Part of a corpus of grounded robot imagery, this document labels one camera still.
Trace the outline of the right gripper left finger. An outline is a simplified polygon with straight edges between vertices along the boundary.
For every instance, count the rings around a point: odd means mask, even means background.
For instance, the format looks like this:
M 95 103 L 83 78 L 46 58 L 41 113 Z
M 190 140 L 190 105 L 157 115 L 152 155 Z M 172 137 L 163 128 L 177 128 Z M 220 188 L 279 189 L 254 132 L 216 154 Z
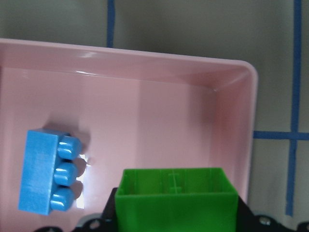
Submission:
M 107 203 L 98 217 L 87 219 L 81 225 L 75 226 L 72 232 L 117 232 L 117 216 L 115 210 L 115 194 L 118 188 L 113 188 Z

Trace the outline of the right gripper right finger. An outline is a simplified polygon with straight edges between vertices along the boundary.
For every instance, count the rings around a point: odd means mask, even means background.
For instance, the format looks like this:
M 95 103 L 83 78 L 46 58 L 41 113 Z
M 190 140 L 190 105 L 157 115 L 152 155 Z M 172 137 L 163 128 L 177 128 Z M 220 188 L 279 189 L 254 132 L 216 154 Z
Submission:
M 239 196 L 236 220 L 237 232 L 309 232 L 309 222 L 301 222 L 295 230 L 289 229 L 266 215 L 255 215 Z

